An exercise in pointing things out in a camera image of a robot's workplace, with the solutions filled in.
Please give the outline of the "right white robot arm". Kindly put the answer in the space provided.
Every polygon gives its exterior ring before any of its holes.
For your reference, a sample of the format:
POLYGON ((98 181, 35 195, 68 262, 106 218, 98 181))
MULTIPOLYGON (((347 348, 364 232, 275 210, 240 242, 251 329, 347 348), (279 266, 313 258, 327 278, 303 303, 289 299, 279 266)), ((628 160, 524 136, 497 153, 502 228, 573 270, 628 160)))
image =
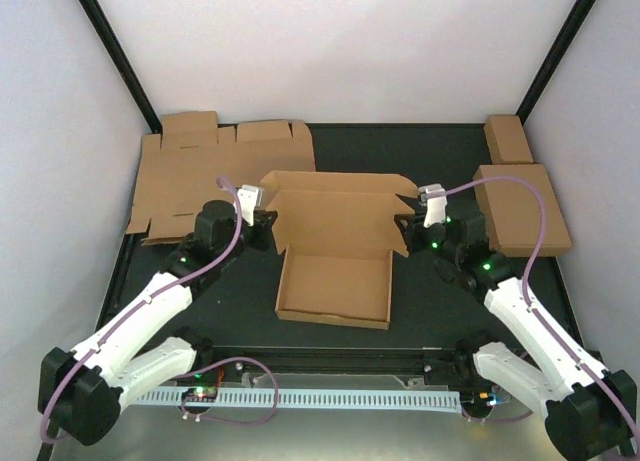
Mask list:
POLYGON ((547 436, 567 460, 589 460, 616 450, 639 457, 637 385, 582 348, 547 311, 510 260, 489 246, 483 214, 457 214, 434 187, 402 197, 406 214, 394 221, 410 253, 429 251, 443 278, 458 282, 519 341, 521 358, 485 338, 454 360, 457 377, 505 389, 543 420, 547 436))

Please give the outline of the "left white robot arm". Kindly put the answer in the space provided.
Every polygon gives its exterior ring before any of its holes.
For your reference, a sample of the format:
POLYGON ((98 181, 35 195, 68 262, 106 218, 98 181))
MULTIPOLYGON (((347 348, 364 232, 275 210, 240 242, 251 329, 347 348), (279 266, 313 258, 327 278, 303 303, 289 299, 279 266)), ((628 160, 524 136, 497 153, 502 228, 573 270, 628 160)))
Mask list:
POLYGON ((215 361, 210 339, 188 327, 159 346, 147 342, 201 297, 245 250, 265 251, 273 240, 274 211, 235 199, 210 201, 138 296, 113 319, 69 351, 52 349, 40 368, 40 436, 53 445, 55 425, 85 446, 101 440, 120 415, 147 392, 171 380, 202 380, 215 361))

